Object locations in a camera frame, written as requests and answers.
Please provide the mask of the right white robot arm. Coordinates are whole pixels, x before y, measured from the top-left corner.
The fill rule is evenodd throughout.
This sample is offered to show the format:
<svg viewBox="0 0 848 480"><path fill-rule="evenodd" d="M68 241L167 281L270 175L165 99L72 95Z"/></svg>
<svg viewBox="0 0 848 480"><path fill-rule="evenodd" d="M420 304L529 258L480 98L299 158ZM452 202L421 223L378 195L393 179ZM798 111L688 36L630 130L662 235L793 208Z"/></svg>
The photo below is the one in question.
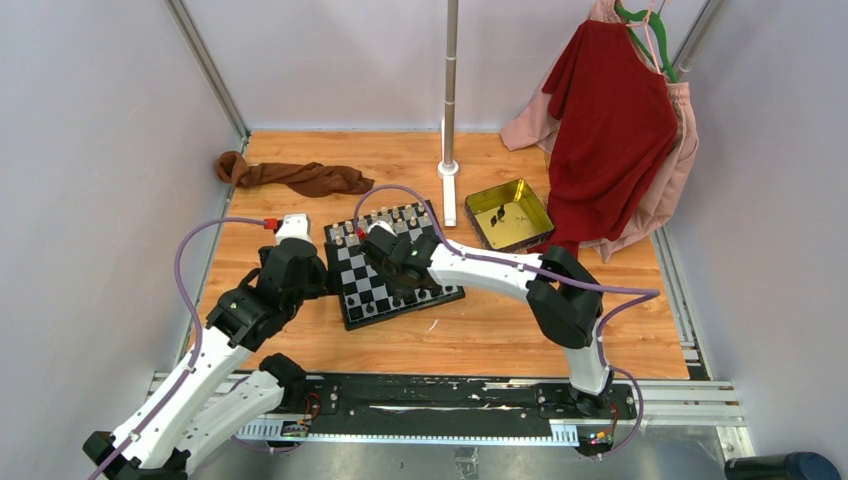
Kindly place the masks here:
<svg viewBox="0 0 848 480"><path fill-rule="evenodd" d="M526 303L542 334L565 351L575 411L592 418L609 407L612 372L597 333L603 294L568 251L486 253L435 234L409 241L382 225L357 235L367 264L395 293L471 287Z"/></svg>

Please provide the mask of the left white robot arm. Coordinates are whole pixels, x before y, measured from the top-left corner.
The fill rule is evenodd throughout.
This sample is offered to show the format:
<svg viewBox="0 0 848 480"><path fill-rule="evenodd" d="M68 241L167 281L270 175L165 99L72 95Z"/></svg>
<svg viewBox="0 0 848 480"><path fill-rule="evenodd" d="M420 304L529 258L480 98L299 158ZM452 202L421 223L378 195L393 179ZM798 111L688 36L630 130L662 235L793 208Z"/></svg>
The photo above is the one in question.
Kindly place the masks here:
<svg viewBox="0 0 848 480"><path fill-rule="evenodd" d="M139 410L113 431L95 431L85 440L82 451L95 465L95 478L186 479L258 416L274 409L310 415L307 374L281 353L211 399L305 301L324 291L326 269L304 237L261 248L260 263L219 298L189 353Z"/></svg>

